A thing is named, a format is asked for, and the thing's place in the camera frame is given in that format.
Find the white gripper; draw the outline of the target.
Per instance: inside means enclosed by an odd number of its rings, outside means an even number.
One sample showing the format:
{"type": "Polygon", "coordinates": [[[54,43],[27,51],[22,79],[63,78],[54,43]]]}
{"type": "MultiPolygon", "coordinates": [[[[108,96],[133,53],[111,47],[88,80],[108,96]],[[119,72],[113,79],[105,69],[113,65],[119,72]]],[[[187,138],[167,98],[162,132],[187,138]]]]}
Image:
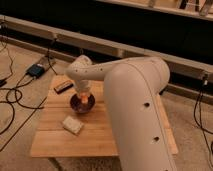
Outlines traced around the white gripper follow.
{"type": "Polygon", "coordinates": [[[86,102],[89,101],[90,97],[90,82],[88,80],[79,80],[75,82],[75,90],[77,92],[77,97],[82,102],[82,96],[81,95],[86,95],[86,102]]]}

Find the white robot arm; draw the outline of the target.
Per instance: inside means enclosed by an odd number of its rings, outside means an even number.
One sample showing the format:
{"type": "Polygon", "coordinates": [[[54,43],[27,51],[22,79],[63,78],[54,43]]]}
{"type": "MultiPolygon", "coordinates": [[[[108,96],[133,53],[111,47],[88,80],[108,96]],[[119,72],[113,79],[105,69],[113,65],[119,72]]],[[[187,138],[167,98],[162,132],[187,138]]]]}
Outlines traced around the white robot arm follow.
{"type": "Polygon", "coordinates": [[[94,64],[85,55],[66,74],[81,94],[91,80],[103,83],[103,96],[123,171],[177,171],[157,95],[170,71],[159,57],[131,57],[94,64]]]}

